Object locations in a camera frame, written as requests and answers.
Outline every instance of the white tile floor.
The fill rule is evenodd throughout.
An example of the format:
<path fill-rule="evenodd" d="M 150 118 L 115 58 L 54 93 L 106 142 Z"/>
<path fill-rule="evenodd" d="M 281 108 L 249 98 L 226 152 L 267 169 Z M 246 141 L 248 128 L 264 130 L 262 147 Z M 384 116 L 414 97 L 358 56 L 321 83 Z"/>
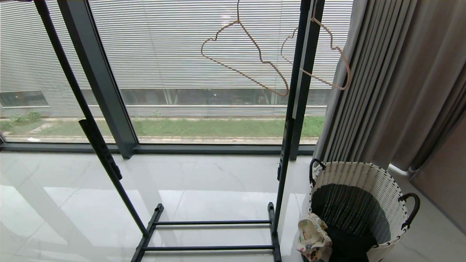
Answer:
<path fill-rule="evenodd" d="M 275 202 L 278 157 L 135 155 L 115 160 L 123 186 L 146 224 L 158 203 L 161 221 L 267 219 Z M 290 164 L 280 219 L 285 262 L 305 209 L 309 157 Z M 1 262 L 128 262 L 141 234 L 93 154 L 0 154 Z M 404 192 L 416 190 L 396 176 Z M 384 262 L 465 261 L 466 237 L 421 197 L 406 237 Z M 270 244 L 268 228 L 160 228 L 152 245 Z M 272 261 L 270 254 L 147 254 L 146 262 Z"/>

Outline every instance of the wire hanger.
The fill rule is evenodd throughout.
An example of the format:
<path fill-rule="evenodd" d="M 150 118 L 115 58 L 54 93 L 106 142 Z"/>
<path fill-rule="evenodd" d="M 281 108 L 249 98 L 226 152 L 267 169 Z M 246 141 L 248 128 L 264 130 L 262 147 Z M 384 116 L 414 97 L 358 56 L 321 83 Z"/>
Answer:
<path fill-rule="evenodd" d="M 311 77 L 313 77 L 313 78 L 319 80 L 319 81 L 322 82 L 322 83 L 325 83 L 325 84 L 327 84 L 327 85 L 330 85 L 330 86 L 335 87 L 335 88 L 340 89 L 340 90 L 345 90 L 345 89 L 347 89 L 347 88 L 349 87 L 349 85 L 350 85 L 350 83 L 351 83 L 351 77 L 352 77 L 352 75 L 351 75 L 351 70 L 349 69 L 349 68 L 350 68 L 350 67 L 349 67 L 350 64 L 348 63 L 348 60 L 346 59 L 343 50 L 342 50 L 340 47 L 337 47 L 337 46 L 334 47 L 334 46 L 333 46 L 333 35 L 332 35 L 332 32 L 331 32 L 325 25 L 323 25 L 322 23 L 320 23 L 320 21 L 318 21 L 318 20 L 315 18 L 315 9 L 316 9 L 315 7 L 316 7 L 316 5 L 317 5 L 317 1 L 318 1 L 318 0 L 314 0 L 314 11 L 313 11 L 313 13 L 312 13 L 312 18 L 310 19 L 310 21 L 311 21 L 311 23 L 312 23 L 312 22 L 317 23 L 319 26 L 321 26 L 323 29 L 325 29 L 325 31 L 327 31 L 327 33 L 330 35 L 330 49 L 332 49 L 332 50 L 338 50 L 338 52 L 340 52 L 340 55 L 342 56 L 343 61 L 345 62 L 346 72 L 347 72 L 347 74 L 348 74 L 348 77 L 347 77 L 347 79 L 346 79 L 346 85 L 345 85 L 344 87 L 340 87 L 340 86 L 334 85 L 334 84 L 332 84 L 332 83 L 330 83 L 330 82 L 328 82 L 328 81 L 325 81 L 324 79 L 322 79 L 322 78 L 320 78 L 320 77 L 318 77 L 318 76 L 315 76 L 315 75 L 313 75 L 313 74 L 311 74 L 311 73 L 305 71 L 305 70 L 302 69 L 302 68 L 299 68 L 299 70 L 301 70 L 301 71 L 302 71 L 303 73 L 305 73 L 306 75 L 311 76 Z M 298 28 L 295 28 L 295 29 L 293 30 L 293 34 L 292 34 L 292 35 L 289 35 L 288 37 L 286 37 L 285 41 L 283 41 L 283 43 L 281 44 L 281 48 L 280 48 L 280 55 L 281 55 L 286 61 L 288 61 L 288 63 L 290 63 L 290 64 L 293 64 L 293 62 L 290 61 L 288 58 L 286 58 L 286 57 L 283 55 L 283 46 L 285 45 L 285 43 L 286 43 L 286 41 L 287 41 L 288 39 L 293 39 L 293 38 L 295 37 L 295 33 L 296 33 L 297 30 L 298 30 Z"/>
<path fill-rule="evenodd" d="M 237 70 L 237 69 L 234 69 L 234 68 L 232 68 L 232 67 L 230 67 L 230 66 L 228 66 L 228 65 L 225 65 L 224 63 L 219 62 L 219 61 L 217 61 L 217 60 L 215 60 L 215 59 L 213 59 L 213 58 L 211 58 L 211 57 L 209 57 L 209 56 L 207 56 L 207 55 L 204 54 L 204 49 L 203 49 L 203 48 L 204 48 L 204 45 L 205 45 L 207 42 L 209 42 L 209 41 L 216 41 L 217 38 L 219 37 L 219 33 L 220 33 L 220 32 L 222 32 L 222 31 L 225 30 L 226 28 L 228 28 L 228 27 L 230 27 L 230 26 L 232 26 L 232 25 L 235 25 L 235 24 L 239 24 L 239 25 L 241 26 L 241 28 L 242 28 L 243 31 L 247 34 L 247 36 L 249 37 L 249 39 L 250 39 L 250 40 L 253 42 L 253 44 L 256 46 L 257 50 L 259 51 L 259 59 L 260 59 L 260 62 L 261 62 L 261 63 L 264 63 L 264 64 L 269 64 L 269 65 L 271 65 L 271 66 L 274 68 L 275 72 L 278 73 L 278 75 L 280 76 L 280 78 L 282 79 L 282 81 L 285 83 L 285 87 L 286 87 L 286 89 L 287 89 L 286 92 L 285 92 L 284 94 L 278 93 L 277 91 L 273 90 L 272 88 L 269 88 L 268 86 L 266 86 L 266 85 L 262 84 L 261 82 L 259 82 L 259 81 L 255 80 L 255 79 L 253 79 L 252 77 L 246 75 L 245 73 L 243 73 L 243 72 L 241 72 L 241 71 L 239 71 L 239 70 Z M 265 89 L 268 89 L 269 91 L 271 91 L 271 92 L 273 92 L 273 93 L 275 93 L 275 94 L 277 94 L 277 95 L 279 95 L 279 96 L 285 97 L 286 95 L 288 95 L 289 86 L 288 86 L 287 80 L 285 79 L 285 77 L 283 76 L 283 74 L 278 70 L 278 68 L 277 68 L 272 62 L 270 62 L 270 61 L 264 61 L 264 60 L 262 59 L 262 53 L 261 53 L 261 51 L 260 51 L 259 45 L 256 43 L 256 41 L 254 40 L 254 38 L 251 36 L 251 34 L 247 31 L 247 29 L 244 27 L 243 23 L 241 22 L 241 20 L 240 20 L 240 0 L 238 0 L 238 2 L 236 3 L 236 21 L 233 21 L 233 22 L 227 24 L 226 26 L 220 28 L 220 30 L 217 31 L 217 33 L 215 34 L 215 38 L 212 38 L 212 37 L 211 37 L 211 38 L 208 38 L 207 40 L 205 40 L 205 41 L 202 43 L 202 46 L 201 46 L 201 55 L 202 55 L 203 57 L 205 57 L 205 58 L 208 58 L 208 59 L 210 59 L 210 60 L 216 62 L 217 64 L 220 64 L 220 65 L 222 65 L 222 66 L 224 66 L 224 67 L 226 67 L 226 68 L 228 68 L 228 69 L 231 69 L 231 70 L 233 70 L 233 71 L 235 71 L 235 72 L 240 73 L 241 75 L 243 75 L 244 77 L 246 77 L 246 78 L 248 78 L 249 80 L 253 81 L 254 83 L 260 85 L 261 87 L 263 87 L 263 88 L 265 88 Z"/>

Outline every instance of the green lawn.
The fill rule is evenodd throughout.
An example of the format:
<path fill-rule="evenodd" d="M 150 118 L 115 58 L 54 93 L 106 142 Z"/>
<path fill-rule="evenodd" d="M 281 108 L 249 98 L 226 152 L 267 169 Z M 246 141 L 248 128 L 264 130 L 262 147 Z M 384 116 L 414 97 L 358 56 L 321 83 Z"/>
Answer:
<path fill-rule="evenodd" d="M 306 117 L 302 137 L 318 137 L 322 132 L 324 117 Z M 21 127 L 14 127 L 12 135 L 26 135 L 32 129 L 47 123 L 41 120 Z M 133 119 L 138 136 L 156 137 L 281 137 L 283 119 Z M 97 121 L 104 136 L 111 136 L 105 121 Z M 41 130 L 37 136 L 84 136 L 77 121 L 59 121 Z"/>

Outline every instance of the louvered wall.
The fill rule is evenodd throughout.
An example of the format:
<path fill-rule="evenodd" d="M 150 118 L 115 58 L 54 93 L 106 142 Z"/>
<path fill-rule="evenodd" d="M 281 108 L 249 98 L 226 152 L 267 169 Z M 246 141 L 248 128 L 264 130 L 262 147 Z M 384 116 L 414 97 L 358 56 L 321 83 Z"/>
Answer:
<path fill-rule="evenodd" d="M 89 84 L 74 52 L 56 1 L 47 1 L 73 71 L 83 89 Z M 119 88 L 260 88 L 243 76 L 200 55 L 201 43 L 236 19 L 236 0 L 91 0 L 94 18 Z M 350 0 L 327 0 L 323 22 L 343 46 L 348 32 Z M 31 109 L 49 117 L 82 113 L 63 74 L 33 3 L 2 2 L 0 7 L 0 91 L 41 90 L 49 107 L 1 108 L 0 115 Z M 299 0 L 241 0 L 245 27 L 260 45 L 265 60 L 285 78 L 291 65 L 279 56 L 281 42 L 297 26 Z M 321 31 L 314 72 L 332 80 L 339 55 L 329 52 L 329 36 Z M 294 41 L 285 54 L 292 58 Z M 284 88 L 279 76 L 258 62 L 257 50 L 238 25 L 206 44 L 205 52 L 243 70 L 271 88 Z M 312 88 L 328 88 L 311 82 Z M 91 107 L 101 115 L 98 107 Z M 285 106 L 128 106 L 132 116 L 284 116 Z M 308 115 L 324 115 L 325 107 L 308 107 Z"/>

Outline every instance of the white woven basket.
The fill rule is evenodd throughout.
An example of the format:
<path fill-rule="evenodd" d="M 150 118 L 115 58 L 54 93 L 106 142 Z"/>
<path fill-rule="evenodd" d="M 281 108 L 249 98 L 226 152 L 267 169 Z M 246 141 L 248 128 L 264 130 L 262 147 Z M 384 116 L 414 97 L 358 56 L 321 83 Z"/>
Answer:
<path fill-rule="evenodd" d="M 369 262 L 379 262 L 405 235 L 419 210 L 416 194 L 403 195 L 384 169 L 367 163 L 328 162 L 313 159 L 309 169 L 309 211 L 346 233 L 363 235 L 369 230 L 377 245 L 368 252 Z M 408 217 L 406 199 L 415 207 Z"/>

